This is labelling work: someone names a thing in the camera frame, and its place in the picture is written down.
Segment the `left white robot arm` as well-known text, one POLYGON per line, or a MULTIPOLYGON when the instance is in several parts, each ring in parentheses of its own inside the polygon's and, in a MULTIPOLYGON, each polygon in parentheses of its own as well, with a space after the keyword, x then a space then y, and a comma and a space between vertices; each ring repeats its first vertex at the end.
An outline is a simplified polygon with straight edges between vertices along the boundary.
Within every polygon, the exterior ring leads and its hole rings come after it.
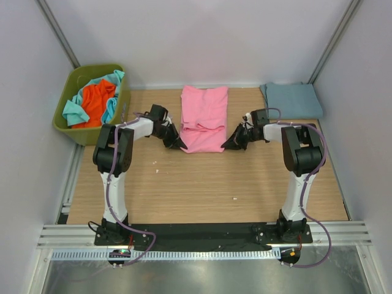
POLYGON ((134 141, 150 136, 162 140, 168 149, 187 149, 168 110, 161 105, 154 104, 150 111, 137 113, 132 121, 101 127, 92 161, 104 185, 105 209, 101 224, 95 229, 95 245, 123 245, 137 232, 128 223, 125 179, 134 141))

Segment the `pink t shirt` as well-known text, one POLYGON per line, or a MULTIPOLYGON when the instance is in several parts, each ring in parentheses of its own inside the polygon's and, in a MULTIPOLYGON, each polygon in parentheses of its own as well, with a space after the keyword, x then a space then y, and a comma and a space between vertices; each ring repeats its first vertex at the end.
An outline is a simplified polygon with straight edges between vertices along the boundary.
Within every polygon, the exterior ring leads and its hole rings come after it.
POLYGON ((181 93, 180 138, 185 153, 221 153, 227 135, 228 88, 198 89, 186 85, 181 93))

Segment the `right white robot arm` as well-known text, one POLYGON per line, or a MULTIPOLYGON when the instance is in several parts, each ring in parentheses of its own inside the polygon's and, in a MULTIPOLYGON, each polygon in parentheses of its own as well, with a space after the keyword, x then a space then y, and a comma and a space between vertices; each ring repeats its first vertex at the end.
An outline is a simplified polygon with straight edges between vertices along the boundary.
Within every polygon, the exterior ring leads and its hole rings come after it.
POLYGON ((306 234, 306 212, 312 183, 326 161, 325 138, 314 124, 270 121, 270 111, 278 108, 254 110, 238 124, 234 133, 221 145, 225 150, 245 150, 251 142, 276 141, 282 144, 284 165, 289 172, 287 196, 274 225, 267 232, 282 243, 299 242, 306 234))

